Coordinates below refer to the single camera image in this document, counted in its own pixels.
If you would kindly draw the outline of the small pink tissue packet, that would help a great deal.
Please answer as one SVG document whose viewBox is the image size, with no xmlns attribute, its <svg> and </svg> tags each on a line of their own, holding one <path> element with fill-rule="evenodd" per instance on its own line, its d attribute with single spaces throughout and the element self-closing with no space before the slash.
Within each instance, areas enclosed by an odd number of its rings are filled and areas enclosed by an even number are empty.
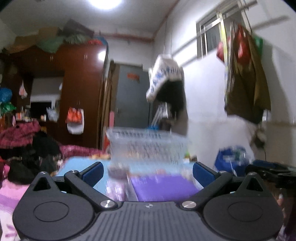
<svg viewBox="0 0 296 241">
<path fill-rule="evenodd" d="M 113 163 L 107 167 L 107 174 L 107 197 L 114 201 L 126 201 L 129 188 L 129 167 L 122 163 Z"/>
</svg>

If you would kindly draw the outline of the purple tissue pack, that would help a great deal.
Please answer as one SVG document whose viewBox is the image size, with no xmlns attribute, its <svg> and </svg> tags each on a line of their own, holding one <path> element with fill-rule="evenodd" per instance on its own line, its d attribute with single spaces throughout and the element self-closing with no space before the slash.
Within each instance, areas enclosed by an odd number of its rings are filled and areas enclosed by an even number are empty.
<svg viewBox="0 0 296 241">
<path fill-rule="evenodd" d="M 138 201 L 182 201 L 200 191 L 193 181 L 181 175 L 148 175 L 132 177 L 131 183 Z"/>
</svg>

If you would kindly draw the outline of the clear plastic basket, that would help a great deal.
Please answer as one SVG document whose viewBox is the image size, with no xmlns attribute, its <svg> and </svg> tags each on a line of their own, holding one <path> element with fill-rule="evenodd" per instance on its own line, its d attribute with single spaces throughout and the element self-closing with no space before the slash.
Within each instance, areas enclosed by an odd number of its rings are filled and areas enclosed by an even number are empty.
<svg viewBox="0 0 296 241">
<path fill-rule="evenodd" d="M 123 164 L 182 163 L 188 149 L 185 136 L 141 128 L 109 128 L 111 161 Z"/>
</svg>

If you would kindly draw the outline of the orange white plastic bag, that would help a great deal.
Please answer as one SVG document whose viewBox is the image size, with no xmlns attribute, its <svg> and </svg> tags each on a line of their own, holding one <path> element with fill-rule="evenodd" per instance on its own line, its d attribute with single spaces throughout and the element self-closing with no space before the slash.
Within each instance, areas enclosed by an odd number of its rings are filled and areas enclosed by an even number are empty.
<svg viewBox="0 0 296 241">
<path fill-rule="evenodd" d="M 72 135 L 81 135 L 84 132 L 84 110 L 69 108 L 66 118 L 67 130 Z"/>
</svg>

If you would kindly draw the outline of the maroon crumpled clothes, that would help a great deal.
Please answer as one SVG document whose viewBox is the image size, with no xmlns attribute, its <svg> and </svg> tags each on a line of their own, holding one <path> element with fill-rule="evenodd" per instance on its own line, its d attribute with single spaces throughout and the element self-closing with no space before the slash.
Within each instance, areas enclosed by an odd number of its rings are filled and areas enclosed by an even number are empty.
<svg viewBox="0 0 296 241">
<path fill-rule="evenodd" d="M 15 147 L 25 147 L 33 143 L 35 133 L 41 127 L 37 120 L 28 123 L 19 123 L 1 132 L 1 149 L 12 149 Z"/>
</svg>

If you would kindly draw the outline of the olive brown hanging bag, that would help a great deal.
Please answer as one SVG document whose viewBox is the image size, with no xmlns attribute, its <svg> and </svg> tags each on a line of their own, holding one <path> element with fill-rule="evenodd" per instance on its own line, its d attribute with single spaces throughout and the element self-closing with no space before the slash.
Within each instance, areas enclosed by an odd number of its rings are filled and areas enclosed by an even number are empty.
<svg viewBox="0 0 296 241">
<path fill-rule="evenodd" d="M 266 75 L 261 63 L 261 55 L 250 32 L 247 34 L 251 60 L 247 65 L 237 62 L 234 45 L 235 32 L 229 42 L 229 64 L 225 93 L 225 112 L 236 115 L 258 125 L 263 112 L 271 110 L 271 102 Z"/>
</svg>

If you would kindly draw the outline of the grey door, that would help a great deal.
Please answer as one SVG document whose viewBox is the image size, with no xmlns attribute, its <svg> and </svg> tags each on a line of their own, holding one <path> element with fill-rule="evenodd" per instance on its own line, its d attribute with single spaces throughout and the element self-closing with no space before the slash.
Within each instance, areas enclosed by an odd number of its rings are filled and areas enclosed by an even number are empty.
<svg viewBox="0 0 296 241">
<path fill-rule="evenodd" d="M 120 65 L 114 109 L 114 126 L 147 128 L 151 105 L 147 102 L 149 74 L 136 66 Z"/>
</svg>

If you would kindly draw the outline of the dark red wooden wardrobe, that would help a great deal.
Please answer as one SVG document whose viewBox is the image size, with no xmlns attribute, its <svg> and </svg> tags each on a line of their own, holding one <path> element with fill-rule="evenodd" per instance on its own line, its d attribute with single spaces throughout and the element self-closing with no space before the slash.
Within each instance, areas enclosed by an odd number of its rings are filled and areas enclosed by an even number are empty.
<svg viewBox="0 0 296 241">
<path fill-rule="evenodd" d="M 19 88 L 23 83 L 28 94 L 32 92 L 35 78 L 62 77 L 59 120 L 55 134 L 64 145 L 97 148 L 99 145 L 100 99 L 105 61 L 105 45 L 63 44 L 56 53 L 47 53 L 33 46 L 24 51 L 1 53 L 4 61 L 4 86 L 15 95 L 13 103 L 19 108 L 23 101 Z M 72 135 L 67 130 L 66 118 L 69 108 L 84 111 L 84 131 Z"/>
</svg>

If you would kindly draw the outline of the black hanging garment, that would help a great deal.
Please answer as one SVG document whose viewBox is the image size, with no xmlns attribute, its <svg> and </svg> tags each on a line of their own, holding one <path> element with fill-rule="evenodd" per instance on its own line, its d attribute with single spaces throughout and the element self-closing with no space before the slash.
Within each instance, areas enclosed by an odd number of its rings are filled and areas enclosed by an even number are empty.
<svg viewBox="0 0 296 241">
<path fill-rule="evenodd" d="M 159 102 L 168 103 L 175 119 L 178 119 L 185 108 L 185 91 L 182 80 L 166 81 L 157 93 L 156 99 Z"/>
</svg>

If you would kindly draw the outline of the blue plastic bag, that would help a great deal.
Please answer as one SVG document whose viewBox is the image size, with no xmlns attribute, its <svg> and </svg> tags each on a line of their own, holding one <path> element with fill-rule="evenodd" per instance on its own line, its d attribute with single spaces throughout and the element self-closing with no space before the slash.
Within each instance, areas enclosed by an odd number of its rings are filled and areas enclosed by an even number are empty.
<svg viewBox="0 0 296 241">
<path fill-rule="evenodd" d="M 12 98 L 12 91 L 8 88 L 1 87 L 0 88 L 0 102 L 6 103 L 10 102 Z"/>
</svg>

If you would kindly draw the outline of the white hoodie blue letters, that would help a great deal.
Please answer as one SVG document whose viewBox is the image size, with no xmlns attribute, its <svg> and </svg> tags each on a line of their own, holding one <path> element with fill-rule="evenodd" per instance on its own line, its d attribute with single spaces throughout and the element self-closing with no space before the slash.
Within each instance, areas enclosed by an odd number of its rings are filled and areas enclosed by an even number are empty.
<svg viewBox="0 0 296 241">
<path fill-rule="evenodd" d="M 181 69 L 171 55 L 159 54 L 154 66 L 149 68 L 149 89 L 146 92 L 147 102 L 153 102 L 158 92 L 167 81 L 182 80 Z"/>
</svg>

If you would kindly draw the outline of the red hanging bag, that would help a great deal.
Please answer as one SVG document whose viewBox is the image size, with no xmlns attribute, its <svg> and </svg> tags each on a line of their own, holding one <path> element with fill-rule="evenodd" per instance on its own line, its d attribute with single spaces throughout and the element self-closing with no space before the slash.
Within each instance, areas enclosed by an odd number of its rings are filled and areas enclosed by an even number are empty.
<svg viewBox="0 0 296 241">
<path fill-rule="evenodd" d="M 241 65 L 247 65 L 251 60 L 247 34 L 247 29 L 239 24 L 238 29 L 235 32 L 234 45 L 235 47 L 237 47 L 237 50 L 235 52 L 237 62 Z"/>
</svg>

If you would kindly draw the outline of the green bundle on wardrobe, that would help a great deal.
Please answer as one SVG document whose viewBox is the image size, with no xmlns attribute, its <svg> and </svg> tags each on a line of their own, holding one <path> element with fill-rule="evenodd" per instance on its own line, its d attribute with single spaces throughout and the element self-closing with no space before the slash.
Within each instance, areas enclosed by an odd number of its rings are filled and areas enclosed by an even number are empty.
<svg viewBox="0 0 296 241">
<path fill-rule="evenodd" d="M 93 38 L 81 34 L 74 34 L 70 36 L 60 35 L 53 38 L 39 40 L 36 43 L 36 46 L 44 52 L 56 53 L 59 50 L 59 48 L 64 44 L 81 45 L 86 44 L 90 40 L 93 40 Z"/>
</svg>

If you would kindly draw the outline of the ceiling lamp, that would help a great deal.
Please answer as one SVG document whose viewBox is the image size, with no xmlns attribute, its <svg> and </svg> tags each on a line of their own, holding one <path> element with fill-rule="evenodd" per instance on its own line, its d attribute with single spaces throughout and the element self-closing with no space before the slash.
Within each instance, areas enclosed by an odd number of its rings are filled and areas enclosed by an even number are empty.
<svg viewBox="0 0 296 241">
<path fill-rule="evenodd" d="M 110 11 L 122 4 L 123 0 L 88 0 L 93 7 L 102 10 Z"/>
</svg>

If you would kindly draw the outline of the window with metal frame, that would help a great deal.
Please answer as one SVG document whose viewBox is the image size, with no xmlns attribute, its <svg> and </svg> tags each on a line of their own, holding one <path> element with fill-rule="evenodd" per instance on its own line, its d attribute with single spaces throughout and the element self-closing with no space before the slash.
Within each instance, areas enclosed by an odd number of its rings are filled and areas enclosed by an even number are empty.
<svg viewBox="0 0 296 241">
<path fill-rule="evenodd" d="M 196 23 L 196 59 L 203 58 L 218 47 L 222 32 L 225 32 L 226 36 L 230 35 L 231 24 L 241 24 L 251 32 L 247 11 L 256 4 L 257 1 L 222 1 L 206 13 Z"/>
</svg>

